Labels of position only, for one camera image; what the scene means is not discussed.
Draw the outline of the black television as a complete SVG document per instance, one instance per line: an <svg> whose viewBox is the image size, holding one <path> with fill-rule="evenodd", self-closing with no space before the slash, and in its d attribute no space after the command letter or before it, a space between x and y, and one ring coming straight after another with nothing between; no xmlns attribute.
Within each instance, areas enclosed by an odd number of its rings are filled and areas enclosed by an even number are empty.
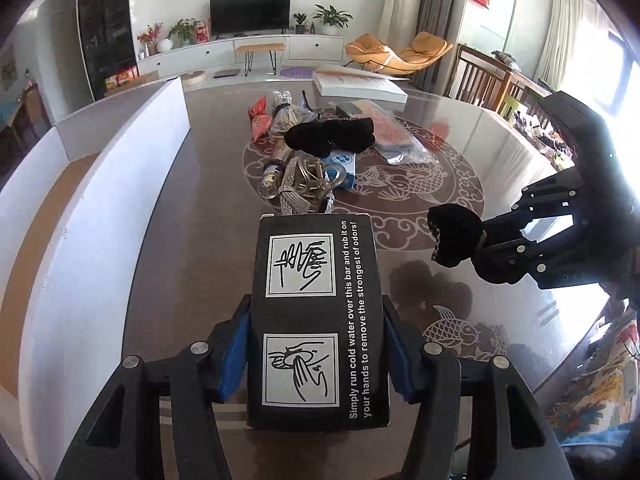
<svg viewBox="0 0 640 480"><path fill-rule="evenodd" d="M209 0L210 36L283 32L290 27L291 0Z"/></svg>

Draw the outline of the purple round floor mat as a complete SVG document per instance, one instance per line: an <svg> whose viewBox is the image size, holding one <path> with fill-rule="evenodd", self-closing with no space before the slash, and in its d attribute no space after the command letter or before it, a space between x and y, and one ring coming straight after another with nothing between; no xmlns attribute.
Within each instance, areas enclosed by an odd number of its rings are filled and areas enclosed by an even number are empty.
<svg viewBox="0 0 640 480"><path fill-rule="evenodd" d="M280 70L280 76L288 79L311 79L314 69L310 66L286 66Z"/></svg>

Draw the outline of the clear bag pink garment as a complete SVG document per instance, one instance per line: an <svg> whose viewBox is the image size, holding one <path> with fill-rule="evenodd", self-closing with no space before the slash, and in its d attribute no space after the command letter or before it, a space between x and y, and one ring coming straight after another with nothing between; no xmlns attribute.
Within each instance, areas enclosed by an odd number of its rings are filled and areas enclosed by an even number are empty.
<svg viewBox="0 0 640 480"><path fill-rule="evenodd" d="M370 118L374 143L386 162L397 165L434 164L437 158L395 116L369 100L338 103L337 114L348 118Z"/></svg>

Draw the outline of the red snack packet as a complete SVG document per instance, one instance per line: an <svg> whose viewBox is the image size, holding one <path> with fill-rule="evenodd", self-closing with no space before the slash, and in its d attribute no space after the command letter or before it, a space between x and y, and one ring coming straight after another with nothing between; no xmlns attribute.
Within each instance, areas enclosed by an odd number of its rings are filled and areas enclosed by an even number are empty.
<svg viewBox="0 0 640 480"><path fill-rule="evenodd" d="M270 130L272 116L267 110L267 104L267 97L262 96L247 110L248 118L250 118L250 130L252 130L252 138L254 142Z"/></svg>

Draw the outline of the orange lounge chair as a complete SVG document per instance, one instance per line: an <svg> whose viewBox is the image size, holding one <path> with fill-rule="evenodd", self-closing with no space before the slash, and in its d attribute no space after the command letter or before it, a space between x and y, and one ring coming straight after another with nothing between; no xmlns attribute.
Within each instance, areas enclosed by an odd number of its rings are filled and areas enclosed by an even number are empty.
<svg viewBox="0 0 640 480"><path fill-rule="evenodd" d="M388 44L365 34L346 44L345 52L363 70L386 76L409 76L435 64L452 49L445 39L419 32L408 47L394 51Z"/></svg>

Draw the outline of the black printed soap bar box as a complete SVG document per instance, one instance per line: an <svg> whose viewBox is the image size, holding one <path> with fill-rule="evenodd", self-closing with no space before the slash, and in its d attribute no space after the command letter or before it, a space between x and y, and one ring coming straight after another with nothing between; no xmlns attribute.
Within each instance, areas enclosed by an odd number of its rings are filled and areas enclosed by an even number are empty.
<svg viewBox="0 0 640 480"><path fill-rule="evenodd" d="M370 218L262 218L247 335L250 426L300 432L387 426L384 350Z"/></svg>

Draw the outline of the white flat gift box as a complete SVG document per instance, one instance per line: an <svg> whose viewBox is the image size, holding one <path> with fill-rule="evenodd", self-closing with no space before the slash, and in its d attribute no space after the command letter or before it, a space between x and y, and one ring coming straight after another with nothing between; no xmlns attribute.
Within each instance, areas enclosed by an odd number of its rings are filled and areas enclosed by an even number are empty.
<svg viewBox="0 0 640 480"><path fill-rule="evenodd" d="M314 69L312 80L322 96L405 104L408 94L384 75L342 66Z"/></svg>

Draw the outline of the cream covered floor air conditioner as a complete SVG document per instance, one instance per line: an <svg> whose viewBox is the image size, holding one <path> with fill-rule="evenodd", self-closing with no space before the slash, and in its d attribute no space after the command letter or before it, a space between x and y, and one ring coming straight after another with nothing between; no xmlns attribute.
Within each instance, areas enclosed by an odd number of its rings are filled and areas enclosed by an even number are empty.
<svg viewBox="0 0 640 480"><path fill-rule="evenodd" d="M385 0L378 26L378 39L398 52L416 34L421 0Z"/></svg>

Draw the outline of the brown cardboard box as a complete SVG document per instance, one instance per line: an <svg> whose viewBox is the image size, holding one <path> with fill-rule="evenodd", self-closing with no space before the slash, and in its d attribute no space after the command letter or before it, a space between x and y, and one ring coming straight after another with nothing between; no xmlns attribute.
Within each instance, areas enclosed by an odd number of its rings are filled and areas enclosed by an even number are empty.
<svg viewBox="0 0 640 480"><path fill-rule="evenodd" d="M160 78L157 70L154 72L134 76L134 72L132 70L125 70L124 72L107 78L106 83L106 91L104 92L104 96L107 98L108 96L114 96L115 94L132 89L137 86L141 86L142 84L147 84L148 82L156 81Z"/></svg>

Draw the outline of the green potted plant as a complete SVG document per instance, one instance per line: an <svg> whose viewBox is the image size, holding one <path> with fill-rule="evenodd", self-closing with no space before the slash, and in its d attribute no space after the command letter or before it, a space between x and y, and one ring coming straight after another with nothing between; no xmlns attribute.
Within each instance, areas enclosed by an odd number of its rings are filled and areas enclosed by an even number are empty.
<svg viewBox="0 0 640 480"><path fill-rule="evenodd" d="M179 47L190 46L196 41L196 26L198 26L198 21L195 18L180 18L169 29L167 37L174 40Z"/></svg>
<svg viewBox="0 0 640 480"><path fill-rule="evenodd" d="M353 18L352 14L344 10L337 10L334 6L316 4L314 19L321 23L323 35L336 36L342 29L349 26Z"/></svg>

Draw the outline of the green potted plant left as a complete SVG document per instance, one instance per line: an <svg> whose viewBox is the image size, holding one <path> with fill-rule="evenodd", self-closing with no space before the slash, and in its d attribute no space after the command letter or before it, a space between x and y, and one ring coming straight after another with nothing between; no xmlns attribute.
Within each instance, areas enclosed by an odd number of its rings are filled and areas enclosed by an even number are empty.
<svg viewBox="0 0 640 480"><path fill-rule="evenodd" d="M180 18L169 29L167 37L174 40L179 47L190 46L196 41L196 26L198 26L198 21L195 18Z"/></svg>

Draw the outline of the green potted plant right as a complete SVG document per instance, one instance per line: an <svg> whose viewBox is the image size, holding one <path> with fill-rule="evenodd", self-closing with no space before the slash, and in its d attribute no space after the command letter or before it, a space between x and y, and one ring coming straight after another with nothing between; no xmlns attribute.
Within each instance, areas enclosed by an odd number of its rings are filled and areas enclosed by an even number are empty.
<svg viewBox="0 0 640 480"><path fill-rule="evenodd" d="M344 10L337 10L334 6L316 4L314 19L321 23L323 35L336 36L342 29L349 26L353 18L352 14Z"/></svg>

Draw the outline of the red gift box on cabinet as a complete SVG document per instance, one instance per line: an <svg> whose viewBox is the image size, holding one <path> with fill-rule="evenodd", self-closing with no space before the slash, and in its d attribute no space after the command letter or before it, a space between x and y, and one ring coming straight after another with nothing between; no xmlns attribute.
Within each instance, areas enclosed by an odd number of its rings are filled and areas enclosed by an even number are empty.
<svg viewBox="0 0 640 480"><path fill-rule="evenodd" d="M195 32L196 42L198 44L206 44L206 42L209 42L210 40L209 31L208 31L207 25L204 22L197 21L195 23L194 32Z"/></svg>

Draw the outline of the blue white small box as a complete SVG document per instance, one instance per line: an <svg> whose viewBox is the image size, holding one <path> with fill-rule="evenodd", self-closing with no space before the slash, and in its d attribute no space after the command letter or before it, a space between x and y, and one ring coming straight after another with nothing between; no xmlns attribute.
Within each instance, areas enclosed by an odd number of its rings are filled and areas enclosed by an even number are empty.
<svg viewBox="0 0 640 480"><path fill-rule="evenodd" d="M335 180L341 174L344 176L339 188L351 190L355 186L356 180L356 155L343 152L332 151L328 156L321 159L324 173L330 180Z"/></svg>

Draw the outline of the dark glass display cabinet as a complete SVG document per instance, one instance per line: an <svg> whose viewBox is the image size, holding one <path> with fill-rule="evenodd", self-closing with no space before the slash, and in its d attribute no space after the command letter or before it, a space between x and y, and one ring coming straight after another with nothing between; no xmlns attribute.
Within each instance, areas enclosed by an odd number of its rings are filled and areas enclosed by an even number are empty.
<svg viewBox="0 0 640 480"><path fill-rule="evenodd" d="M77 21L89 88L99 101L107 78L137 65L129 0L77 0Z"/></svg>

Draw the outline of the white cardboard storage box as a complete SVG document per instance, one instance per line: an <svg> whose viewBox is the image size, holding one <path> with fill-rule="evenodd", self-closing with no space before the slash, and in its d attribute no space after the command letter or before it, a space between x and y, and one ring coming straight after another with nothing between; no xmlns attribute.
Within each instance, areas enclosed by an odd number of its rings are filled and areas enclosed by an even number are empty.
<svg viewBox="0 0 640 480"><path fill-rule="evenodd" d="M51 479L119 366L134 272L190 130L182 82L55 124L1 190L1 433Z"/></svg>

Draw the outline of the small black fuzzy item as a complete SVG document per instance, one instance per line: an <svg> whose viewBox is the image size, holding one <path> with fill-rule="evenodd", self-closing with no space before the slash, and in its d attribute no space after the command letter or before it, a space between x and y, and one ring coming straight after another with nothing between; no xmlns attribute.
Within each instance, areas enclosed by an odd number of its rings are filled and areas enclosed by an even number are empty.
<svg viewBox="0 0 640 480"><path fill-rule="evenodd" d="M454 268L482 246L483 222L471 209L458 204L442 204L427 211L427 227L435 239L432 259Z"/></svg>

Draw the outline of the wooden bench hairpin legs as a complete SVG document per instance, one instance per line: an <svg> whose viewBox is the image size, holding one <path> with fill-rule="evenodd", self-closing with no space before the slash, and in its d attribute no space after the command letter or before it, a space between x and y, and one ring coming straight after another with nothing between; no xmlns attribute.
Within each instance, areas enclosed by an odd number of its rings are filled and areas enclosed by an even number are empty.
<svg viewBox="0 0 640 480"><path fill-rule="evenodd" d="M278 54L285 50L286 44L284 42L272 42L271 44L240 44L234 48L236 54L242 54L244 56L244 75L248 74L253 69L254 58L257 53L266 52L269 55L269 61L272 68L272 72L277 75L278 73Z"/></svg>

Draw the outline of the red flower vase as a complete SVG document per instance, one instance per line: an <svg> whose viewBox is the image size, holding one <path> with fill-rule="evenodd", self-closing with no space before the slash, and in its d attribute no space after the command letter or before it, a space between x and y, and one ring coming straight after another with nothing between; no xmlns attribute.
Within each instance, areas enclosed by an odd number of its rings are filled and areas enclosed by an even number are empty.
<svg viewBox="0 0 640 480"><path fill-rule="evenodd" d="M146 26L143 32L137 34L137 40L142 44L146 56L169 52L174 47L172 40L163 35L162 23Z"/></svg>

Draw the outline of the clear bag of sticks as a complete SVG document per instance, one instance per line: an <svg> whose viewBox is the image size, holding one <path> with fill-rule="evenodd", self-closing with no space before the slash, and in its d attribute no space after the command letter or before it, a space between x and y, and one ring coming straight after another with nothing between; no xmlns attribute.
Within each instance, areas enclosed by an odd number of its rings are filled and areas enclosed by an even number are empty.
<svg viewBox="0 0 640 480"><path fill-rule="evenodd" d="M318 118L306 105L295 104L292 93L288 90L271 90L268 105L271 112L269 132L273 134L285 134L296 125L313 122Z"/></svg>

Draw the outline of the clear glass bottle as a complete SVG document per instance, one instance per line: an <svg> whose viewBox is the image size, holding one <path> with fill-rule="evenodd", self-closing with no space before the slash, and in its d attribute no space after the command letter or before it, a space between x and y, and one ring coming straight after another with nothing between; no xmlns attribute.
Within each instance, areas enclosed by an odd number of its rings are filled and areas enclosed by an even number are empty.
<svg viewBox="0 0 640 480"><path fill-rule="evenodd" d="M258 194L264 200L274 200L283 179L288 162L294 151L286 144L283 136L276 136L269 158L264 163L262 180L258 186Z"/></svg>

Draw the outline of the black fuzzy cloth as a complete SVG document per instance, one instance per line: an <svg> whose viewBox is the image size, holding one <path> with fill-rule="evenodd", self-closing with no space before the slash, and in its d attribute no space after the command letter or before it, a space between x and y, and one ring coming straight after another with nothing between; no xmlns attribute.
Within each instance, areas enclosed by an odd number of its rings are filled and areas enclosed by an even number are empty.
<svg viewBox="0 0 640 480"><path fill-rule="evenodd" d="M333 151L360 154L375 142L371 118L314 120L297 124L284 134L292 150L325 158Z"/></svg>

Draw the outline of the small potted plant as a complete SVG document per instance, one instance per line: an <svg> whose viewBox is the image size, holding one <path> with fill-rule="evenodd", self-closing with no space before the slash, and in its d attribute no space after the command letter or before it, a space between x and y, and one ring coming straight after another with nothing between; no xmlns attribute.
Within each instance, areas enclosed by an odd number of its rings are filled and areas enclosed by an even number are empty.
<svg viewBox="0 0 640 480"><path fill-rule="evenodd" d="M293 18L296 34L303 35L307 30L307 14L302 12L294 13Z"/></svg>

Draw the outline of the wooden dining chair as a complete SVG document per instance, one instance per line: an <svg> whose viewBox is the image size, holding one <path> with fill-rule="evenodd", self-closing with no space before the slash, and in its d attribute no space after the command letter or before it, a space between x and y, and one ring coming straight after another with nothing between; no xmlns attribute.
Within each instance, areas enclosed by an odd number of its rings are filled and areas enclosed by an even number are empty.
<svg viewBox="0 0 640 480"><path fill-rule="evenodd" d="M458 44L444 96L498 113L509 90L506 64L465 44Z"/></svg>

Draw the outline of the white tv cabinet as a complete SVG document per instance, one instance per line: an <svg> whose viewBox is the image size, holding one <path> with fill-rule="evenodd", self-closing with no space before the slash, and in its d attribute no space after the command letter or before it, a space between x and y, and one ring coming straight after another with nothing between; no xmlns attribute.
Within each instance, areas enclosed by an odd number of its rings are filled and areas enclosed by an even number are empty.
<svg viewBox="0 0 640 480"><path fill-rule="evenodd" d="M218 39L204 44L175 48L142 58L140 75L157 73L160 78L194 70L231 70L240 74L270 69L277 75L282 66L343 64L345 39L326 35L258 35Z"/></svg>

